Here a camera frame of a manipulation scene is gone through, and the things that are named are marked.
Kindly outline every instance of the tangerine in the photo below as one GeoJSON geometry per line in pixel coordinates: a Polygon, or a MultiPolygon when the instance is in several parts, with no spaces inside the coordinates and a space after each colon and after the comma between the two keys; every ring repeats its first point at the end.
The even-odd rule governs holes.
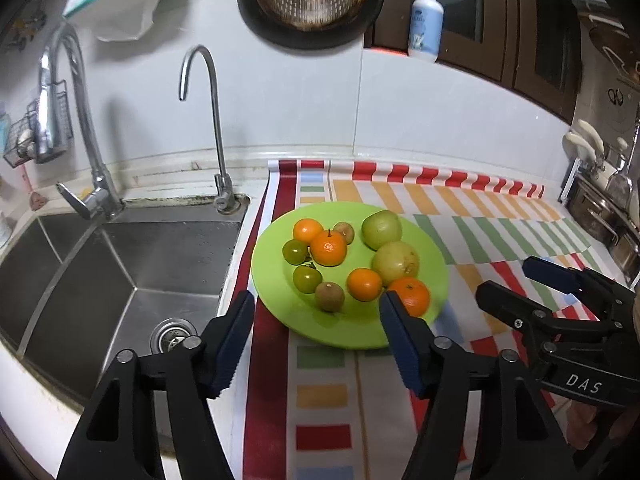
{"type": "Polygon", "coordinates": [[[335,267],[347,256],[347,242],[338,231],[327,229],[311,240],[309,251],[319,265],[335,267]]]}
{"type": "Polygon", "coordinates": [[[371,269],[353,269],[347,276],[347,290],[358,301],[373,301],[382,290],[382,278],[371,269]]]}
{"type": "Polygon", "coordinates": [[[398,278],[393,280],[386,290],[393,290],[398,294],[410,316],[420,317],[427,312],[431,293],[417,278],[398,278]]]}
{"type": "Polygon", "coordinates": [[[322,224],[312,218],[303,218],[293,226],[293,237],[309,245],[322,232],[322,224]]]}

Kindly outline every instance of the faucet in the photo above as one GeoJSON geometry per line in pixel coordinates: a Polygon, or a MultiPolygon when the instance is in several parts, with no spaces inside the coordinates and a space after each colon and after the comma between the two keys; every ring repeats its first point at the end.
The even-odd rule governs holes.
{"type": "Polygon", "coordinates": [[[36,144],[35,159],[37,164],[42,164],[57,158],[66,152],[66,136],[60,129],[58,117],[60,104],[56,95],[56,82],[58,81],[58,51],[60,44],[65,46],[66,55],[71,66],[71,77],[76,94],[78,118],[82,140],[86,148],[86,154],[91,164],[91,176],[94,190],[83,199],[74,195],[61,182],[56,184],[58,191],[76,210],[87,220],[93,218],[98,211],[104,211],[108,218],[119,213],[122,208],[122,200],[116,192],[111,173],[102,161],[98,141],[95,138],[94,122],[89,111],[89,103],[84,82],[84,62],[78,35],[72,25],[65,20],[53,32],[47,42],[38,70],[38,85],[40,97],[38,99],[38,111],[36,116],[36,131],[34,140],[36,144]]]}
{"type": "Polygon", "coordinates": [[[191,63],[197,53],[201,53],[207,64],[209,72],[209,86],[211,88],[211,112],[213,114],[213,134],[216,138],[216,151],[218,152],[218,167],[220,173],[216,174],[216,189],[218,196],[214,200],[214,204],[218,211],[230,211],[236,204],[234,196],[233,183],[231,177],[226,172],[225,152],[222,147],[222,133],[220,132],[220,115],[218,112],[218,80],[216,78],[216,66],[207,47],[204,45],[196,45],[190,48],[184,55],[182,60],[182,70],[180,71],[180,88],[178,89],[178,98],[184,101],[187,98],[187,88],[189,87],[189,74],[191,73],[191,63]]]}

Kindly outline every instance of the green plate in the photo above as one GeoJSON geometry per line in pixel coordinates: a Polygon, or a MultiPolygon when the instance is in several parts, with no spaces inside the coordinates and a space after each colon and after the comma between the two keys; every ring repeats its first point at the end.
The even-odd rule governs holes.
{"type": "MultiPolygon", "coordinates": [[[[370,267],[374,251],[362,240],[360,226],[382,208],[357,202],[323,202],[294,209],[269,225],[255,244],[251,274],[260,299],[284,325],[321,343],[350,349],[383,348],[388,345],[380,323],[378,300],[363,303],[347,292],[346,280],[357,267],[370,267]],[[337,267],[317,266],[327,282],[344,289],[342,312],[328,314],[315,306],[313,294],[302,294],[293,285],[295,266],[282,257],[282,246],[292,238],[293,225],[301,218],[314,218],[325,228],[338,222],[350,223],[356,237],[347,257],[337,267]]],[[[402,240],[420,255],[418,278],[429,287],[431,303],[422,318],[430,323],[440,313],[449,291],[449,274],[436,244],[422,229],[404,218],[402,240]]]]}

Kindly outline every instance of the stainless steel sink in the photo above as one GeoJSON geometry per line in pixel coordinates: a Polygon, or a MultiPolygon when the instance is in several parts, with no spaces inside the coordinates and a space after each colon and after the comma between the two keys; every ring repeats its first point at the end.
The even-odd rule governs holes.
{"type": "MultiPolygon", "coordinates": [[[[230,214],[212,201],[145,205],[110,222],[42,217],[0,265],[0,292],[12,298],[2,298],[0,333],[13,348],[19,340],[18,357],[79,404],[119,350],[169,351],[217,314],[248,199],[230,214]],[[37,287],[16,282],[28,273],[37,287]]],[[[168,436],[164,404],[159,397],[158,427],[168,436]]]]}

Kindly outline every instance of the sink drain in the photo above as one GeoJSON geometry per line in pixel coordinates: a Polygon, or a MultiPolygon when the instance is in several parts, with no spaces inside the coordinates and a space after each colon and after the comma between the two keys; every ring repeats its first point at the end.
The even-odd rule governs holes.
{"type": "Polygon", "coordinates": [[[163,354],[173,349],[183,339],[191,335],[198,335],[195,327],[186,319],[172,317],[158,324],[151,333],[151,352],[163,354]]]}

